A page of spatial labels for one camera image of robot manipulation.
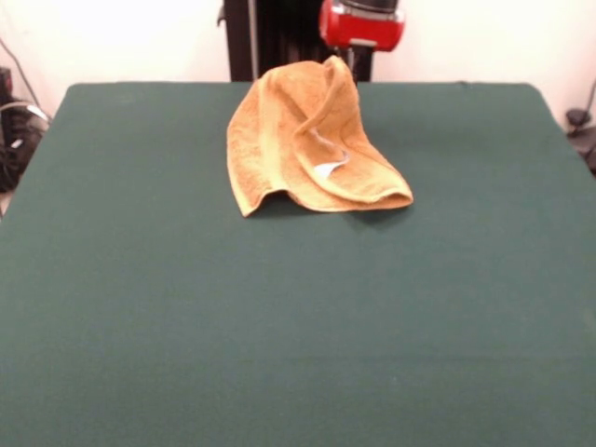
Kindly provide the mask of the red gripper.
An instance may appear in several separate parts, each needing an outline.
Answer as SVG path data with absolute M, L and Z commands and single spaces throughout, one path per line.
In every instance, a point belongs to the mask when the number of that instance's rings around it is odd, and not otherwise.
M 391 52 L 401 40 L 405 15 L 399 1 L 322 2 L 318 27 L 328 47 L 347 48 L 346 64 L 354 82 L 371 80 L 371 50 Z M 358 70 L 354 48 L 359 48 Z

